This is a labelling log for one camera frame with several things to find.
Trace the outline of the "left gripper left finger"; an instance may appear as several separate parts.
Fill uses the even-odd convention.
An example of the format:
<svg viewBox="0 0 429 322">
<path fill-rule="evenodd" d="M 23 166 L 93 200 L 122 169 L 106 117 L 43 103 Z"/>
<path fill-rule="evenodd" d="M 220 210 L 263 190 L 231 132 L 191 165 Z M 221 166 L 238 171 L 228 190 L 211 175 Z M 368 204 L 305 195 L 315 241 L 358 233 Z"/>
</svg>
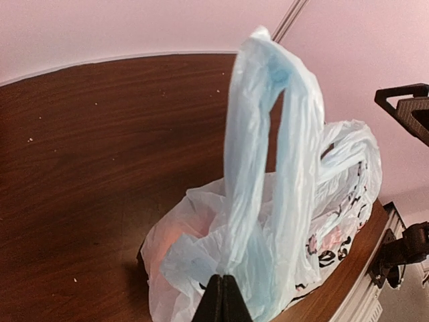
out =
<svg viewBox="0 0 429 322">
<path fill-rule="evenodd" d="M 221 322 L 223 320 L 223 278 L 211 276 L 198 304 L 193 322 Z"/>
</svg>

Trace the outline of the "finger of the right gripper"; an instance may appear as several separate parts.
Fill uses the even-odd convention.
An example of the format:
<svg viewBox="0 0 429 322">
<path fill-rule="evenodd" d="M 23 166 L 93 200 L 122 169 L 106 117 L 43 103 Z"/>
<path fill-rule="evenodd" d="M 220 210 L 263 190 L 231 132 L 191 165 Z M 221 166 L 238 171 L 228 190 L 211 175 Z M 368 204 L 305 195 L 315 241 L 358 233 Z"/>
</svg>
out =
<svg viewBox="0 0 429 322">
<path fill-rule="evenodd" d="M 400 266 L 423 262 L 427 256 L 427 221 L 409 226 L 399 239 L 395 238 L 391 229 L 387 229 L 367 272 L 378 288 L 383 288 L 385 281 L 392 288 L 397 288 L 403 277 Z"/>
<path fill-rule="evenodd" d="M 394 107 L 387 99 L 400 99 Z M 393 117 L 409 134 L 428 146 L 428 85 L 424 83 L 378 89 L 374 101 Z"/>
</svg>

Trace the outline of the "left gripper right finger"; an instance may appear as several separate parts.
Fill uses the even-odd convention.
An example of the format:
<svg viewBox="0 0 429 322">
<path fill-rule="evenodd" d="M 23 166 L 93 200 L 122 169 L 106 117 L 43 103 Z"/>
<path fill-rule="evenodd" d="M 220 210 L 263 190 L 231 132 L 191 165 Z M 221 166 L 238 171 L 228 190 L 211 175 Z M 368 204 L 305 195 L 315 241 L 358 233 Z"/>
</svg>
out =
<svg viewBox="0 0 429 322">
<path fill-rule="evenodd" d="M 251 322 L 251 315 L 241 295 L 235 278 L 223 276 L 223 321 Z"/>
</svg>

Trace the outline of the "light blue printed plastic bag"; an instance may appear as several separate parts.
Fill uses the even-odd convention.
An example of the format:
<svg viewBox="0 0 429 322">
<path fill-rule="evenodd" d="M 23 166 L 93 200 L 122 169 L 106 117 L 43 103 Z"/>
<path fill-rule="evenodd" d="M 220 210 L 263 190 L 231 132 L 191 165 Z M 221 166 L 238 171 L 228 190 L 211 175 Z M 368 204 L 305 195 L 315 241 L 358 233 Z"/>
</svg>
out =
<svg viewBox="0 0 429 322">
<path fill-rule="evenodd" d="M 252 320 L 275 319 L 346 258 L 381 181 L 369 126 L 326 123 L 316 77 L 257 28 L 233 67 L 224 176 L 187 190 L 141 247 L 152 320 L 190 321 L 215 274 Z"/>
</svg>

